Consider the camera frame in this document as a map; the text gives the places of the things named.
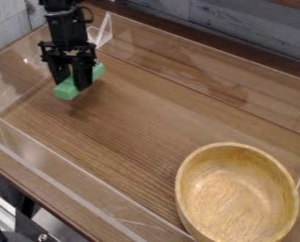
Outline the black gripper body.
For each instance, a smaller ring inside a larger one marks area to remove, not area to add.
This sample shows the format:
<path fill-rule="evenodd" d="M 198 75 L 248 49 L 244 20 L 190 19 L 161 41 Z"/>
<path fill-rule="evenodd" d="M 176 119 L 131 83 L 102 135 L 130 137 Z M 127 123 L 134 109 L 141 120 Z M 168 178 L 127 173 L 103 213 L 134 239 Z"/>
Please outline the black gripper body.
<path fill-rule="evenodd" d="M 87 41 L 86 25 L 94 17 L 86 18 L 87 7 L 79 5 L 81 0 L 38 0 L 44 8 L 44 18 L 51 34 L 50 41 L 40 41 L 42 60 L 48 63 L 70 63 L 73 59 L 83 59 L 94 63 L 97 45 Z"/>

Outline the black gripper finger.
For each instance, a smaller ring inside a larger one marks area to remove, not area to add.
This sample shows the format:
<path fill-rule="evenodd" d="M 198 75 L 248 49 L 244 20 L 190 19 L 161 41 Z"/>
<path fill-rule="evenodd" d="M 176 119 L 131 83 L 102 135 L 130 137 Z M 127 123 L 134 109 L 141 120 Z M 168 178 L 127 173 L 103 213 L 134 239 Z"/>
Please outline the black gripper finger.
<path fill-rule="evenodd" d="M 48 69 L 50 69 L 55 84 L 61 84 L 71 75 L 69 64 L 65 62 L 50 60 Z"/>
<path fill-rule="evenodd" d="M 73 77 L 74 84 L 79 91 L 86 89 L 93 82 L 93 64 L 89 60 L 73 60 Z"/>

